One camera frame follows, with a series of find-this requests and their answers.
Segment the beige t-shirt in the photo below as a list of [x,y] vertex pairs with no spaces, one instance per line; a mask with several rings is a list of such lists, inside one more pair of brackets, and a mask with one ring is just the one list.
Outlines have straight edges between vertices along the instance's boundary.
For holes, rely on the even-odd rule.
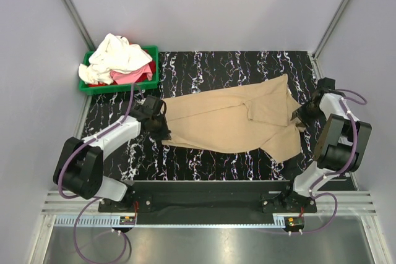
[[168,146],[244,153],[260,148],[277,163],[301,152],[300,107],[286,74],[261,83],[166,98]]

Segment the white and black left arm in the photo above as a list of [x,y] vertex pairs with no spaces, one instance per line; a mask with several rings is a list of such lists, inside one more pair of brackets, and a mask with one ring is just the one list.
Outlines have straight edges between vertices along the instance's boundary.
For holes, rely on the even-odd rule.
[[121,212],[137,205],[131,186],[106,177],[104,162],[126,142],[150,134],[156,141],[169,140],[171,131],[166,121],[166,103],[149,95],[135,107],[131,103],[125,115],[107,128],[82,139],[71,137],[62,148],[53,182],[62,198],[95,198]]

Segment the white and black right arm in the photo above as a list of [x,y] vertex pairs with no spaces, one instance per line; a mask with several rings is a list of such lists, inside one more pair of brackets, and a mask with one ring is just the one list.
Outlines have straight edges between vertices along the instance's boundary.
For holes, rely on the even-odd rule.
[[325,77],[319,79],[309,101],[293,112],[292,118],[298,119],[303,127],[308,127],[320,117],[324,117],[326,122],[314,148],[314,161],[276,197],[276,206],[291,213],[306,209],[317,198],[315,190],[360,167],[372,126],[353,114],[348,101],[361,106],[368,103],[357,92],[337,89],[335,80]]

